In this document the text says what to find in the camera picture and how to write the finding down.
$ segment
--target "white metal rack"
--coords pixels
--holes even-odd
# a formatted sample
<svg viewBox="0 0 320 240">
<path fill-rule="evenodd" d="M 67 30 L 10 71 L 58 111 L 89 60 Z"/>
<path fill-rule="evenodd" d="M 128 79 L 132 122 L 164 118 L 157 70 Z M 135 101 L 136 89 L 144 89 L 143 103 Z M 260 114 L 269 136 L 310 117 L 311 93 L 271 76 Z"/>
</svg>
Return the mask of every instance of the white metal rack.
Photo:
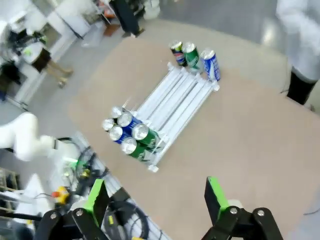
<svg viewBox="0 0 320 240">
<path fill-rule="evenodd" d="M 158 132 L 161 141 L 166 143 L 164 149 L 154 153 L 154 159 L 147 163 L 150 171 L 159 170 L 157 164 L 164 154 L 211 92 L 219 88 L 217 81 L 205 80 L 200 74 L 193 75 L 184 67 L 168 63 L 168 74 L 137 110 L 131 110 L 136 118 Z"/>
</svg>

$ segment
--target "table surface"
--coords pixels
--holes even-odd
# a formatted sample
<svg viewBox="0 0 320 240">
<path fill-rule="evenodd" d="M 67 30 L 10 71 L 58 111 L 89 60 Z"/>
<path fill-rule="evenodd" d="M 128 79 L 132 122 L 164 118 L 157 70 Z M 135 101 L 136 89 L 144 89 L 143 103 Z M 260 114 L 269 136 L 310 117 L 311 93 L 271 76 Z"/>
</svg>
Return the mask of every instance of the table surface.
<svg viewBox="0 0 320 240">
<path fill-rule="evenodd" d="M 125 39 L 69 106 L 69 116 L 138 205 L 172 239 L 201 239 L 211 226 L 207 176 L 228 199 L 269 208 L 284 236 L 311 203 L 320 180 L 317 115 L 234 69 L 221 68 L 212 93 L 152 173 L 121 153 L 102 130 L 112 106 L 140 104 L 166 75 L 171 51 Z"/>
</svg>

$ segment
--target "green gripper pad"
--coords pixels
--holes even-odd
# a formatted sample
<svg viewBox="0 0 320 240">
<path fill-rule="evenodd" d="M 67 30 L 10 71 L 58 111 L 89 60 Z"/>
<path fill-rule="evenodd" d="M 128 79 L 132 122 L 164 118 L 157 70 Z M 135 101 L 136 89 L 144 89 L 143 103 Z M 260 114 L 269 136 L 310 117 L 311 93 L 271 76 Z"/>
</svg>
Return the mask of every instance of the green gripper pad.
<svg viewBox="0 0 320 240">
<path fill-rule="evenodd" d="M 110 198 L 105 181 L 103 179 L 96 179 L 83 208 L 92 214 L 93 220 L 99 228 L 101 227 L 109 202 Z"/>
<path fill-rule="evenodd" d="M 215 225 L 221 213 L 229 207 L 228 200 L 217 178 L 212 176 L 206 178 L 204 199 L 212 225 Z"/>
</svg>

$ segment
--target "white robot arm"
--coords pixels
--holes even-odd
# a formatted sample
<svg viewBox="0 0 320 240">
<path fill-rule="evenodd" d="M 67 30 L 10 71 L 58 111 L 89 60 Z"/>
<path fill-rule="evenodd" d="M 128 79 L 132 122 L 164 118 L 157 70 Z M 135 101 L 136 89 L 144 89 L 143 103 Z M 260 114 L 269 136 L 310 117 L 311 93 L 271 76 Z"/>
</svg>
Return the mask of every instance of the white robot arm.
<svg viewBox="0 0 320 240">
<path fill-rule="evenodd" d="M 63 157 L 76 159 L 78 149 L 52 136 L 38 137 L 38 119 L 29 112 L 22 113 L 12 122 L 0 126 L 0 149 L 12 148 L 15 156 L 22 161 L 31 161 L 38 156 L 49 157 L 52 149 Z"/>
</svg>

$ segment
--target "sprite can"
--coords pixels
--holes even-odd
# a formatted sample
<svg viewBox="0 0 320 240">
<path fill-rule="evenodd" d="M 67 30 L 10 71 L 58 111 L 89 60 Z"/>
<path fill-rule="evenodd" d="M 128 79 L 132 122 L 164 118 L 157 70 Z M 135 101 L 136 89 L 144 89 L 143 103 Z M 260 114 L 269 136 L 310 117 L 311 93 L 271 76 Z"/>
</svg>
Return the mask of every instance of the sprite can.
<svg viewBox="0 0 320 240">
<path fill-rule="evenodd" d="M 187 66 L 186 58 L 184 53 L 182 52 L 182 41 L 175 40 L 169 44 L 169 47 L 171 49 L 171 52 L 175 56 L 176 62 L 179 64 L 179 66 Z"/>
<path fill-rule="evenodd" d="M 202 61 L 200 61 L 196 45 L 192 42 L 187 42 L 183 45 L 182 51 L 191 72 L 202 73 L 204 71 L 204 66 Z"/>
<path fill-rule="evenodd" d="M 152 152 L 158 153 L 166 146 L 166 143 L 161 141 L 158 133 L 143 123 L 136 125 L 132 129 L 132 137 L 144 144 Z"/>
<path fill-rule="evenodd" d="M 139 142 L 137 142 L 133 137 L 128 137 L 121 143 L 121 150 L 126 155 L 129 155 L 135 159 L 138 159 L 140 162 L 149 162 L 154 159 L 150 151 Z"/>
</svg>

